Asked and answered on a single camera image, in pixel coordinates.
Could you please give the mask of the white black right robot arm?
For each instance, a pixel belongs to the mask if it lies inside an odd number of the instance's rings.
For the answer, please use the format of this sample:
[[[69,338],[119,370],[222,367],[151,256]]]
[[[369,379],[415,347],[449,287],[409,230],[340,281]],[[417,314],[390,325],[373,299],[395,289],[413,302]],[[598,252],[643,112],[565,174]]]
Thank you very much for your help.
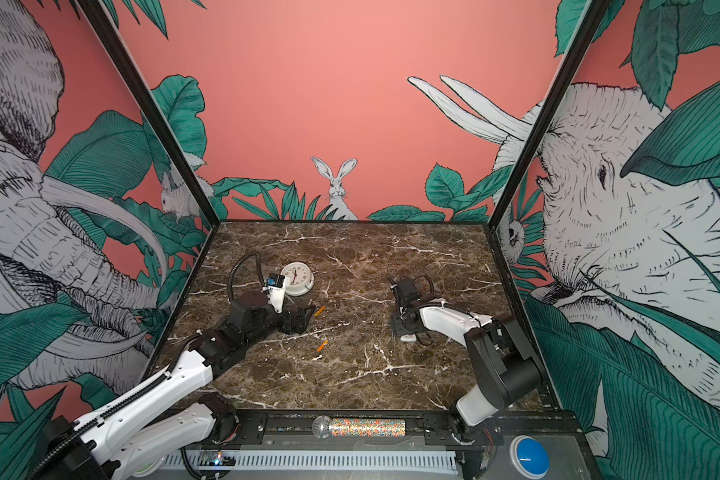
[[[479,314],[437,295],[427,275],[422,292],[410,278],[390,279],[396,313],[394,335],[417,340],[439,333],[463,346],[470,358],[476,385],[456,402],[466,428],[473,428],[542,386],[542,362],[516,318],[508,313]]]

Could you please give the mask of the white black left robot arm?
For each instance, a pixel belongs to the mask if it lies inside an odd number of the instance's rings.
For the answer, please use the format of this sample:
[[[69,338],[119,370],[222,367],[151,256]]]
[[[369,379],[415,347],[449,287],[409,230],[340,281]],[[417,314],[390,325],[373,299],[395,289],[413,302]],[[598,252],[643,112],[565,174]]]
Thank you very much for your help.
[[[316,308],[285,308],[264,292],[234,299],[213,328],[191,336],[178,356],[124,395],[76,420],[54,420],[33,453],[31,479],[127,479],[189,444],[236,439],[236,407],[217,392],[183,411],[163,413],[242,362],[250,347],[272,332],[303,334]]]

